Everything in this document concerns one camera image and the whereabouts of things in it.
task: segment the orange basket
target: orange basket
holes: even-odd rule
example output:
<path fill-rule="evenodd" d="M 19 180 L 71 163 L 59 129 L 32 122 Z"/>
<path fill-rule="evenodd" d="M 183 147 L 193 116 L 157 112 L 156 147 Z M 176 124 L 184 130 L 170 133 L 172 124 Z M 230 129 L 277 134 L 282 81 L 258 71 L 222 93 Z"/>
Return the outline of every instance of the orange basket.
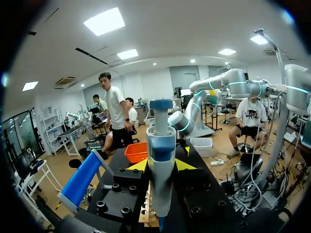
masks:
<path fill-rule="evenodd" d="M 141 142 L 130 144 L 127 146 L 124 154 L 130 163 L 139 163 L 148 157 L 147 143 Z"/>

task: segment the yellow triangle marker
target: yellow triangle marker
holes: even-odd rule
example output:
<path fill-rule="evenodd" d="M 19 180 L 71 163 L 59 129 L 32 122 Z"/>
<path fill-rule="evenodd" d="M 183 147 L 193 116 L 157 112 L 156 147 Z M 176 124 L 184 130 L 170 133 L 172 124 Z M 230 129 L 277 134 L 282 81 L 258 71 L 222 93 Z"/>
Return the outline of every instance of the yellow triangle marker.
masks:
<path fill-rule="evenodd" d="M 147 165 L 147 161 L 148 159 L 144 159 L 143 161 L 139 162 L 138 164 L 135 164 L 133 166 L 130 166 L 129 168 L 127 168 L 127 170 L 140 170 L 140 171 L 144 171 Z"/>
<path fill-rule="evenodd" d="M 185 162 L 179 159 L 175 159 L 175 162 L 176 162 L 178 171 L 185 170 L 185 169 L 189 169 L 189 170 L 197 169 L 189 164 L 186 164 Z"/>
<path fill-rule="evenodd" d="M 185 147 L 186 151 L 188 152 L 187 156 L 189 157 L 189 151 L 190 151 L 190 147 Z"/>

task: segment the black shorts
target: black shorts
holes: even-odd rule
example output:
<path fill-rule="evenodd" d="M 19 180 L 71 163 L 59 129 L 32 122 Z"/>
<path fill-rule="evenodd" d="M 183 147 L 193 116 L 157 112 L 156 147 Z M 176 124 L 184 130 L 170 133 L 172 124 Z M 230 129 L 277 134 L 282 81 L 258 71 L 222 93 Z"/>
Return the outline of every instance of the black shorts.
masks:
<path fill-rule="evenodd" d="M 245 126 L 241 128 L 239 124 L 237 124 L 236 127 L 238 127 L 241 130 L 241 136 L 246 135 L 246 136 L 251 136 L 254 140 L 256 139 L 258 127 Z"/>
<path fill-rule="evenodd" d="M 126 129 L 114 130 L 112 129 L 112 146 L 114 149 L 122 148 L 123 143 L 125 147 L 133 144 L 133 139 L 131 132 L 126 131 Z"/>

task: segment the man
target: man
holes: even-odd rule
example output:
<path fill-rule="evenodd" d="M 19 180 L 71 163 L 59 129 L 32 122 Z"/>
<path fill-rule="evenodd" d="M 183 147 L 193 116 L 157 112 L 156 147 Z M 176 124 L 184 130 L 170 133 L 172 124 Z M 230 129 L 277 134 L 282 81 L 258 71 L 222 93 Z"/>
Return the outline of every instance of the man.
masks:
<path fill-rule="evenodd" d="M 103 101 L 99 96 L 96 94 L 93 96 L 93 101 L 94 103 L 98 104 L 98 108 L 102 113 L 105 113 L 105 115 L 108 115 L 108 109 L 107 109 L 107 104 L 105 101 Z"/>
<path fill-rule="evenodd" d="M 238 124 L 229 132 L 229 138 L 234 148 L 233 151 L 228 154 L 229 158 L 240 154 L 237 137 L 247 135 L 255 140 L 257 137 L 258 125 L 264 122 L 265 131 L 262 131 L 261 128 L 259 129 L 258 139 L 253 148 L 256 150 L 261 143 L 264 144 L 266 142 L 269 128 L 266 109 L 262 103 L 257 100 L 257 97 L 244 99 L 239 104 L 235 117 L 237 118 Z"/>
<path fill-rule="evenodd" d="M 129 119 L 129 108 L 124 95 L 119 88 L 111 85 L 111 74 L 108 72 L 99 75 L 102 88 L 106 91 L 105 101 L 109 114 L 105 124 L 106 129 L 112 127 L 113 145 L 115 148 L 122 147 L 122 140 L 125 146 L 133 143 L 130 131 L 132 124 Z"/>
<path fill-rule="evenodd" d="M 135 122 L 137 121 L 137 117 L 138 117 L 137 111 L 135 110 L 135 108 L 133 108 L 134 100 L 132 98 L 126 98 L 125 100 L 129 108 L 128 114 L 129 114 L 131 125 L 134 126 Z M 113 133 L 109 132 L 109 134 L 106 136 L 105 144 L 102 149 L 102 152 L 105 154 L 111 148 L 112 144 L 113 144 Z"/>

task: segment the white t-shirt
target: white t-shirt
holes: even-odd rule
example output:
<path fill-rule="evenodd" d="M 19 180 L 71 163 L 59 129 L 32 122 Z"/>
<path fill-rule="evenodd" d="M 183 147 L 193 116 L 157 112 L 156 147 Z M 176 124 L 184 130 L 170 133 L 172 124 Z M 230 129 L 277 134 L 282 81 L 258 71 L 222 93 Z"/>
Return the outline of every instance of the white t-shirt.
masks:
<path fill-rule="evenodd" d="M 105 101 L 103 101 L 101 98 L 99 98 L 98 107 L 101 110 L 101 112 L 104 113 L 107 109 L 107 104 Z"/>
<path fill-rule="evenodd" d="M 128 117 L 130 118 L 130 121 L 137 121 L 138 113 L 135 108 L 131 107 L 130 110 L 128 110 Z"/>
<path fill-rule="evenodd" d="M 235 117 L 241 119 L 248 127 L 257 127 L 260 121 L 265 122 L 268 120 L 266 109 L 259 100 L 256 103 L 252 103 L 248 99 L 242 100 Z"/>
<path fill-rule="evenodd" d="M 106 92 L 105 100 L 111 117 L 111 127 L 114 130 L 123 129 L 125 117 L 120 103 L 125 101 L 125 98 L 122 91 L 116 86 L 111 86 L 109 91 Z"/>

